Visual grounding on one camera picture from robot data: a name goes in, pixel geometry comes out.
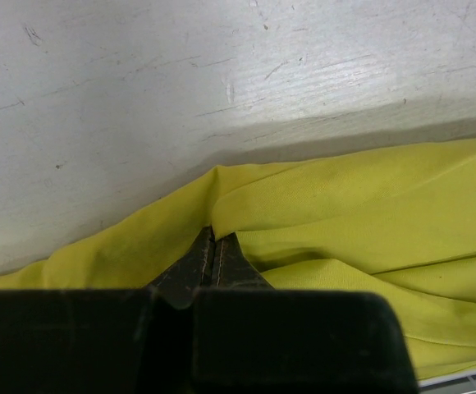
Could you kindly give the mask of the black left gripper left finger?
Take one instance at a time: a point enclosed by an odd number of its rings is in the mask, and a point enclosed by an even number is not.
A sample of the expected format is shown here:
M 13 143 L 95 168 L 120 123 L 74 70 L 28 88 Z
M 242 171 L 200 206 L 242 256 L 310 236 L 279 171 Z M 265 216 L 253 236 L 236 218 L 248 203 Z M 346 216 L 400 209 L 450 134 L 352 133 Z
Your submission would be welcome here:
M 0 290 L 0 393 L 187 393 L 213 232 L 132 289 Z

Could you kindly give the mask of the yellow-green trousers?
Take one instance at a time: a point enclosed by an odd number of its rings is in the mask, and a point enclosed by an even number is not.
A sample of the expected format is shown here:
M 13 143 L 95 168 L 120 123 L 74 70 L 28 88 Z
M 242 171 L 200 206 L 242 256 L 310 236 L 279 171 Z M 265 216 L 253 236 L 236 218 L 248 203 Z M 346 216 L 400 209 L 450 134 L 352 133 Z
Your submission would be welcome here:
M 476 369 L 476 139 L 217 166 L 0 290 L 143 286 L 204 227 L 276 288 L 385 297 L 419 378 Z

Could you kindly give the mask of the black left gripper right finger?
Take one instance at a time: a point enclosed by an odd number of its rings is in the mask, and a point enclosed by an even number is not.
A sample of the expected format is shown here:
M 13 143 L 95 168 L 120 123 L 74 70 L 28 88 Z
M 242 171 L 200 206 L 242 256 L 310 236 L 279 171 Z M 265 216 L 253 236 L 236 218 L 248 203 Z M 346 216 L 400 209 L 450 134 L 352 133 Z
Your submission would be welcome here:
M 192 306 L 198 393 L 416 393 L 400 323 L 365 291 L 276 290 L 235 236 L 215 245 Z

